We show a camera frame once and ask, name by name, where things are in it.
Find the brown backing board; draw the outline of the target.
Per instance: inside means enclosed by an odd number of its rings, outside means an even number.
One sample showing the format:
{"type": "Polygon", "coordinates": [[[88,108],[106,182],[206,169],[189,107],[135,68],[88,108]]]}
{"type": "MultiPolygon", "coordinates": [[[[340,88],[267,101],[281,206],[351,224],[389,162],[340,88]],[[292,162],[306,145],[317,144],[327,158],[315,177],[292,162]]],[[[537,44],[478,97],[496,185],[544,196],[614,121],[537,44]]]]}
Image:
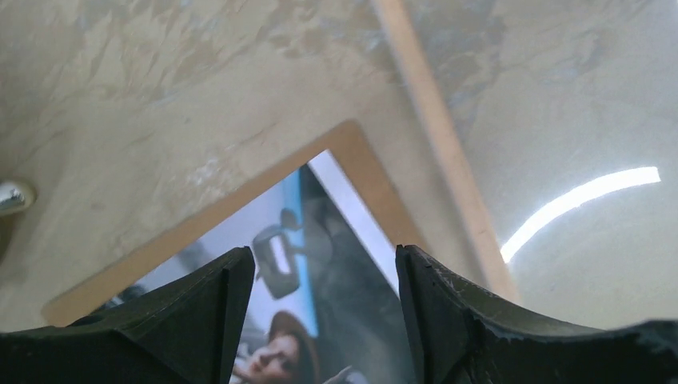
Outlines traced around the brown backing board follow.
{"type": "Polygon", "coordinates": [[[131,254],[58,295],[43,306],[42,317],[50,326],[68,326],[86,316],[324,150],[332,153],[392,245],[429,247],[369,144],[360,123],[349,119],[238,187],[233,193],[218,199],[131,254]]]}

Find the glossy photo print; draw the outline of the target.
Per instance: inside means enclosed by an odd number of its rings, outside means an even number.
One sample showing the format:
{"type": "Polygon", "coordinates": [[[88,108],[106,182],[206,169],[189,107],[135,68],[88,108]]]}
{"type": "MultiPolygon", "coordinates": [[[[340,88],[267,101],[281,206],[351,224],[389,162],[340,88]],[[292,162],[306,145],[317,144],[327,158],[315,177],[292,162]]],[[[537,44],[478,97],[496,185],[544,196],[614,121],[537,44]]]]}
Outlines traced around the glossy photo print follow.
{"type": "Polygon", "coordinates": [[[248,246],[232,383],[412,383],[395,250],[329,152],[113,296],[120,305],[248,246]]]}

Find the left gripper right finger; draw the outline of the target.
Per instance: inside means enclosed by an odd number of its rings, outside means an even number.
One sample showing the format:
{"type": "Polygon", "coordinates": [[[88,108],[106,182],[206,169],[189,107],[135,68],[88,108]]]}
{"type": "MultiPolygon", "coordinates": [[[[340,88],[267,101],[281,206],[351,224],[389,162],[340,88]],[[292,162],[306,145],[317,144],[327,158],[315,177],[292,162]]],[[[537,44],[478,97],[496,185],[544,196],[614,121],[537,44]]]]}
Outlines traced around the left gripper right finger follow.
{"type": "Polygon", "coordinates": [[[395,263],[419,383],[677,380],[674,320],[598,330],[518,306],[417,246],[398,246],[395,263]]]}

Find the white wooden picture frame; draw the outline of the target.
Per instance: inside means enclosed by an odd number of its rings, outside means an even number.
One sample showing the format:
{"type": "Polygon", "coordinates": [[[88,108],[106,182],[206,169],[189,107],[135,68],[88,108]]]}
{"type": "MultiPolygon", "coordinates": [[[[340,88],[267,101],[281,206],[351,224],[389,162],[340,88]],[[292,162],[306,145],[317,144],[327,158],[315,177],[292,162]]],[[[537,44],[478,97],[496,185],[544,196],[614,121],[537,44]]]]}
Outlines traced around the white wooden picture frame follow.
{"type": "Polygon", "coordinates": [[[486,286],[503,298],[518,303],[518,289],[501,255],[493,224],[457,137],[452,115],[405,4],[402,1],[383,0],[373,1],[372,5],[446,189],[457,206],[486,286]]]}

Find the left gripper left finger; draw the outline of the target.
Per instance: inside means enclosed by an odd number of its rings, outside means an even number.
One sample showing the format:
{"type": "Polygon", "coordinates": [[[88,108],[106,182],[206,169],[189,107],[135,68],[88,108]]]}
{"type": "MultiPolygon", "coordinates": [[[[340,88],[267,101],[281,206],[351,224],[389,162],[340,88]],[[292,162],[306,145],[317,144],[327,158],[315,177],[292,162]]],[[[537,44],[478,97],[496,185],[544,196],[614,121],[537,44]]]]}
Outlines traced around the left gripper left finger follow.
{"type": "Polygon", "coordinates": [[[63,327],[4,333],[4,383],[227,383],[253,285],[235,248],[139,298],[63,327]]]}

